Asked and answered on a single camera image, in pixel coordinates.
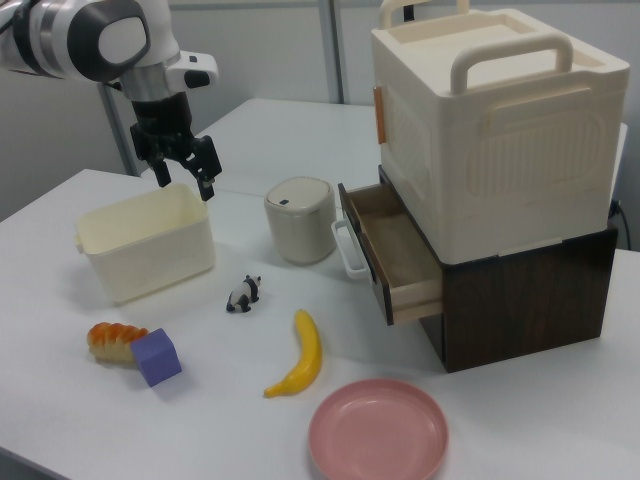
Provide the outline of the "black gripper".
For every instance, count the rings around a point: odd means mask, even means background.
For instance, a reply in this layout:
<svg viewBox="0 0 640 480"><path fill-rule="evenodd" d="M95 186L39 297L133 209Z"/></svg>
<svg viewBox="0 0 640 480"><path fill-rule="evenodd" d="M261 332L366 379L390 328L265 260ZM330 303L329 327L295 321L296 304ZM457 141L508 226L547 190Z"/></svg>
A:
<svg viewBox="0 0 640 480"><path fill-rule="evenodd" d="M196 179L201 199L214 196L213 184L222 166L210 136L194 138L192 113L186 93L169 98L132 103L136 123L130 127L136 157L148 162L158 186L171 183L166 159L185 161Z"/></svg>

